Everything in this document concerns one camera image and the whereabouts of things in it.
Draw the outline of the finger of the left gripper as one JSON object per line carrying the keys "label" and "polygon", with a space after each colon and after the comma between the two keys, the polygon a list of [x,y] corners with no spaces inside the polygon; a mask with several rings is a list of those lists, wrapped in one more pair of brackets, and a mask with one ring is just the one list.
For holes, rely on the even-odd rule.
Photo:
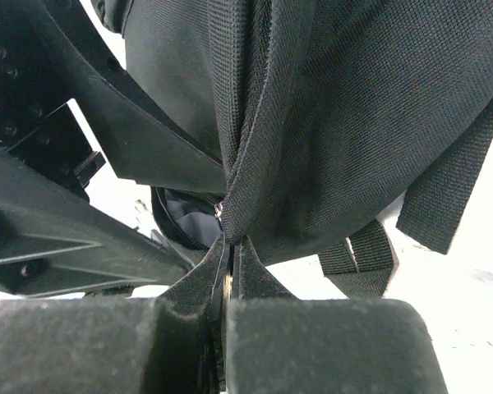
{"label": "finger of the left gripper", "polygon": [[0,153],[0,291],[35,298],[172,285],[191,268],[165,242]]}

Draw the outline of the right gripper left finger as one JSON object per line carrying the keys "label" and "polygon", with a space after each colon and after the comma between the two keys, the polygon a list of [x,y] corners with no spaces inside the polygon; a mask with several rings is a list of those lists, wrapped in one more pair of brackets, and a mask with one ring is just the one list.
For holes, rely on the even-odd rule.
{"label": "right gripper left finger", "polygon": [[0,393],[216,393],[219,237],[156,298],[0,301]]}

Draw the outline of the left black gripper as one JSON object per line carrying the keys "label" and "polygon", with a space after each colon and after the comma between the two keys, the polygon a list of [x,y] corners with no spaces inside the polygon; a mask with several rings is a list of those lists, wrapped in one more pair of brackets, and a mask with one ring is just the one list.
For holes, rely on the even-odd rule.
{"label": "left black gripper", "polygon": [[122,69],[78,1],[0,1],[0,154],[77,194],[105,163],[142,185],[226,186],[219,159]]}

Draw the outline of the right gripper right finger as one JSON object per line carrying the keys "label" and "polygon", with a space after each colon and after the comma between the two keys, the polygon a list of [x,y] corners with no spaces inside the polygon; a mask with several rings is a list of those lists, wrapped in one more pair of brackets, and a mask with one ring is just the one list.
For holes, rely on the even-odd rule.
{"label": "right gripper right finger", "polygon": [[234,251],[226,383],[231,393],[444,393],[426,324],[389,299],[300,300],[248,237]]}

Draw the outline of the black student backpack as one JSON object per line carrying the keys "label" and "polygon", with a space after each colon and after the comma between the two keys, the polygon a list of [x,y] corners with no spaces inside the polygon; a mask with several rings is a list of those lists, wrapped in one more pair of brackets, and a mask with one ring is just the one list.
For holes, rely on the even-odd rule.
{"label": "black student backpack", "polygon": [[378,214],[446,254],[493,138],[493,1],[95,1],[127,71],[222,161],[223,192],[156,181],[194,248],[308,254],[349,297],[394,263]]}

